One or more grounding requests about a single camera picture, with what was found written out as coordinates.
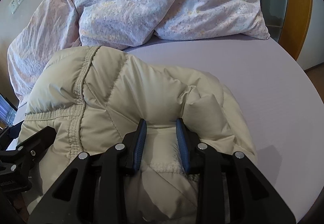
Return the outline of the beige puffer jacket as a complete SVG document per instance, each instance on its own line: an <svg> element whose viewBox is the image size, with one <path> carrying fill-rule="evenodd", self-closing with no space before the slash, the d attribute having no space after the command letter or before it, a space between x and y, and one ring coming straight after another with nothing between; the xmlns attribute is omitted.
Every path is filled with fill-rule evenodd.
<svg viewBox="0 0 324 224"><path fill-rule="evenodd" d="M46 126L54 144L32 173L25 193L28 211L82 151L95 155L121 142L147 122L140 171L126 182L127 216L132 223L194 223L198 178L180 162L176 120L216 150L242 151L257 161L242 111L230 90L203 72L149 65L108 47L58 51L35 83L19 140Z"/></svg>

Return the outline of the lavender bed sheet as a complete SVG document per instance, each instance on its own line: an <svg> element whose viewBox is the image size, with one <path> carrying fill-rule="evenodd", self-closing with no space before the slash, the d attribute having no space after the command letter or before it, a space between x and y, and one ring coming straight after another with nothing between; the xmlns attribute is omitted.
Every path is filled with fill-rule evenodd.
<svg viewBox="0 0 324 224"><path fill-rule="evenodd" d="M236 99L259 170L301 220L323 188L323 102L304 71L273 40L243 37L160 43L125 53L149 65L216 77Z"/></svg>

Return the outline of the pink floral duvet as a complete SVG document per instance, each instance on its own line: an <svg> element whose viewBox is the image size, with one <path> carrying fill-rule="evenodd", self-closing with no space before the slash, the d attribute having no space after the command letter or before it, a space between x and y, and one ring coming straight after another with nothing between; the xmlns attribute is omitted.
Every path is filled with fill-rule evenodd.
<svg viewBox="0 0 324 224"><path fill-rule="evenodd" d="M73 46L119 50L163 40L270 34L260 0L43 0L7 50L8 72L20 103L50 58Z"/></svg>

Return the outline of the wooden door frame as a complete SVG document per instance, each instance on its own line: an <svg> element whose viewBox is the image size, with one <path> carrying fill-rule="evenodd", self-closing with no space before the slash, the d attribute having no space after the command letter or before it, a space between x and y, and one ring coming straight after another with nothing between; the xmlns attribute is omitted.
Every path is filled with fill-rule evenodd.
<svg viewBox="0 0 324 224"><path fill-rule="evenodd" d="M302 50L312 12L312 0L288 0L286 16L278 43L298 59Z"/></svg>

